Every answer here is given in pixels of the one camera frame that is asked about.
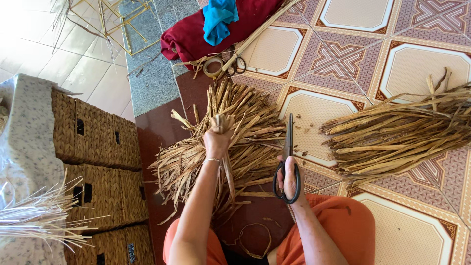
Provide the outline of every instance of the silver bracelet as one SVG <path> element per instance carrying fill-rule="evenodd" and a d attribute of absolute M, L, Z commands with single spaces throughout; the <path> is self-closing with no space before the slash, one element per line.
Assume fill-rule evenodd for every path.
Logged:
<path fill-rule="evenodd" d="M 221 165 L 221 160 L 219 158 L 214 158 L 214 157 L 207 158 L 203 161 L 203 164 L 208 162 L 208 161 L 217 161 L 218 164 Z"/>

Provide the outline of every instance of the tape roll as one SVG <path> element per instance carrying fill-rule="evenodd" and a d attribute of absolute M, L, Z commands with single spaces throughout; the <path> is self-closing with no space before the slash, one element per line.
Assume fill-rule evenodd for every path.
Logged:
<path fill-rule="evenodd" d="M 215 73 L 209 73 L 209 72 L 208 72 L 208 65 L 209 65 L 210 63 L 213 63 L 213 62 L 218 62 L 218 63 L 220 63 L 220 64 L 221 64 L 221 67 L 220 67 L 219 70 L 216 71 Z M 219 58 L 219 57 L 213 57 L 213 58 L 207 60 L 207 61 L 204 63 L 204 65 L 203 65 L 203 73 L 204 73 L 206 76 L 208 76 L 208 77 L 212 77 L 212 78 L 218 77 L 219 73 L 221 73 L 221 69 L 222 69 L 222 66 L 223 66 L 223 65 L 224 65 L 224 62 L 222 61 L 221 58 Z"/>

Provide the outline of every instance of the fist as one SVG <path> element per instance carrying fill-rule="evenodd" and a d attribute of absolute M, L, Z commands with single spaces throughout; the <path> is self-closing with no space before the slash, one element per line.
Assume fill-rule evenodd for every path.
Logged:
<path fill-rule="evenodd" d="M 203 136 L 206 157 L 222 159 L 229 148 L 233 133 L 232 130 L 227 131 L 225 134 L 217 134 L 212 129 L 207 130 Z"/>
<path fill-rule="evenodd" d="M 278 161 L 283 161 L 282 156 L 277 156 Z M 294 172 L 294 164 L 296 164 L 296 160 L 294 157 L 289 156 L 285 163 L 284 163 L 284 171 L 285 177 L 283 180 L 283 174 L 281 173 L 281 169 L 278 170 L 276 173 L 276 180 L 278 182 L 279 189 L 283 190 L 284 194 L 286 195 L 287 199 L 292 199 L 294 194 L 296 193 L 296 175 Z M 304 201 L 304 169 L 299 167 L 299 174 L 301 176 L 301 193 L 299 194 L 299 198 L 296 200 L 295 204 Z"/>

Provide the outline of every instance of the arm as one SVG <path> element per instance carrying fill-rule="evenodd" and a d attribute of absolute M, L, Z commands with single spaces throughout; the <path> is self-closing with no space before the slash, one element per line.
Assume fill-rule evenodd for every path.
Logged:
<path fill-rule="evenodd" d="M 286 177 L 281 181 L 281 170 L 278 171 L 277 179 L 280 188 L 288 199 L 294 196 L 296 190 L 296 179 L 294 177 L 294 164 L 296 160 L 293 157 L 286 159 L 285 170 Z M 304 190 L 304 172 L 301 171 L 301 190 Z M 291 204 L 296 224 L 298 225 L 301 236 L 304 257 L 307 265 L 348 265 L 347 260 L 342 255 L 329 234 L 324 230 L 316 215 L 309 206 L 304 193 L 300 194 L 298 200 Z"/>
<path fill-rule="evenodd" d="M 203 137 L 206 158 L 218 158 L 222 161 L 231 136 L 232 131 L 223 135 L 207 131 Z M 218 167 L 217 161 L 207 161 L 201 167 L 170 247 L 169 264 L 206 264 L 206 245 Z"/>

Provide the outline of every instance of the stacked baskets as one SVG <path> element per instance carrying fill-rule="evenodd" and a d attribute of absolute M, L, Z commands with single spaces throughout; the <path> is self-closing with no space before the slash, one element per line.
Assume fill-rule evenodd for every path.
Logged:
<path fill-rule="evenodd" d="M 68 186 L 82 178 L 67 191 L 79 201 L 67 221 L 100 232 L 87 242 L 95 247 L 65 248 L 68 264 L 153 264 L 147 225 L 129 226 L 148 218 L 136 125 L 56 90 L 51 97 L 56 156 L 68 164 Z"/>

